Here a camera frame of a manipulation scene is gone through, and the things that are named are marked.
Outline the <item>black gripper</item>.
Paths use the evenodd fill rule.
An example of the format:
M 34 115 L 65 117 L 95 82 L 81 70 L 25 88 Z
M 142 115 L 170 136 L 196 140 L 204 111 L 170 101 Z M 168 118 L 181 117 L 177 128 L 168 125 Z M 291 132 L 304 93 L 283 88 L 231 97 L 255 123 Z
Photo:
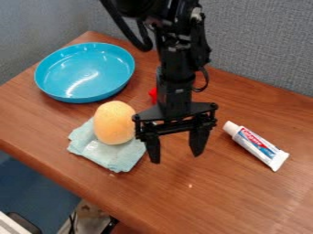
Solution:
M 190 133 L 190 148 L 194 156 L 200 156 L 207 148 L 211 131 L 217 126 L 215 102 L 193 101 L 192 74 L 185 80 L 169 80 L 157 71 L 157 103 L 144 112 L 134 115 L 136 138 L 146 141 L 150 161 L 161 163 L 160 137 L 172 133 Z

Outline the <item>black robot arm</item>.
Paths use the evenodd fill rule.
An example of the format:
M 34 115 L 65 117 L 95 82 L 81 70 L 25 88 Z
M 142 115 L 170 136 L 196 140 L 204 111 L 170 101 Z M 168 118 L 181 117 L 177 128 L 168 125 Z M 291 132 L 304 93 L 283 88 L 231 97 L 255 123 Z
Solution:
M 160 137 L 190 133 L 190 148 L 200 155 L 217 125 L 215 102 L 194 102 L 196 73 L 207 71 L 211 47 L 200 0 L 117 0 L 118 11 L 150 26 L 161 67 L 157 69 L 157 103 L 134 116 L 136 138 L 145 142 L 150 161 L 161 162 Z

